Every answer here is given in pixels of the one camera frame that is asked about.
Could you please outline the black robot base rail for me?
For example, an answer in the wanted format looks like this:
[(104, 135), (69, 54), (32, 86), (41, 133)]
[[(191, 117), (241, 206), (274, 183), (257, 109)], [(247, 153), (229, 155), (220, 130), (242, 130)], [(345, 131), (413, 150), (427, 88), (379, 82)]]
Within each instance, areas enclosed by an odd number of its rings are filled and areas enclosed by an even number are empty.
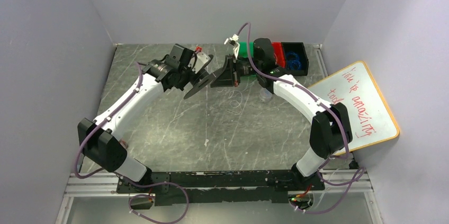
[(189, 203), (257, 202), (286, 203), (304, 191), (323, 191), (314, 174), (296, 178), (290, 169), (255, 171), (154, 172), (154, 188), (138, 188), (119, 179), (118, 194), (152, 193), (155, 206)]

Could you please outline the black cable spool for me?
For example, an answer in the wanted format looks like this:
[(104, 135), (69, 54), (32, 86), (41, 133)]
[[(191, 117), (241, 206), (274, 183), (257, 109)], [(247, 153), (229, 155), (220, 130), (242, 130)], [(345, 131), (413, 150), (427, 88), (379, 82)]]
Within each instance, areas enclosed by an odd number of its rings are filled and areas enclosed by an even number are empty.
[[(190, 68), (194, 65), (194, 58), (189, 64)], [(184, 95), (184, 99), (188, 99), (195, 95), (197, 92), (199, 92), (201, 89), (206, 87), (208, 84), (210, 84), (214, 80), (214, 75), (208, 73), (207, 69), (204, 68), (204, 78), (200, 80), (195, 86), (192, 86), (192, 88)]]

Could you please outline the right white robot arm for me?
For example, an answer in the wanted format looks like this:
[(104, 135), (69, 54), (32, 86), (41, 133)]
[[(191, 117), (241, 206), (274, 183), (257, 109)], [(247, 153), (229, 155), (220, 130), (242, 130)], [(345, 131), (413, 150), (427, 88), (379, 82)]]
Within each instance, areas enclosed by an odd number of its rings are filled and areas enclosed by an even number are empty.
[(256, 75), (260, 86), (297, 109), (311, 124), (309, 148), (293, 164), (291, 171), (297, 181), (311, 179), (336, 153), (349, 152), (352, 131), (347, 107), (320, 98), (278, 64), (278, 57), (270, 39), (259, 38), (247, 44), (247, 56), (240, 58), (239, 37), (235, 34), (225, 40), (232, 46), (222, 68), (213, 74), (211, 87), (236, 87), (243, 76)]

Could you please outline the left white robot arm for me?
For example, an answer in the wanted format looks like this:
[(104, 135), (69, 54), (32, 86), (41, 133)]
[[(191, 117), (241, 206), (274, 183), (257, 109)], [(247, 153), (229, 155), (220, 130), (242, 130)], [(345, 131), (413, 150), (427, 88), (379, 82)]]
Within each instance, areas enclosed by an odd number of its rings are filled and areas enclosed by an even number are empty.
[(191, 84), (186, 98), (201, 90), (212, 59), (200, 47), (191, 50), (175, 44), (162, 59), (137, 64), (139, 75), (131, 87), (95, 119), (79, 122), (79, 150), (74, 165), (78, 165), (80, 156), (85, 156), (99, 165), (99, 170), (123, 176), (136, 187), (152, 184), (152, 170), (133, 158), (120, 140), (132, 119), (168, 89), (182, 91)]

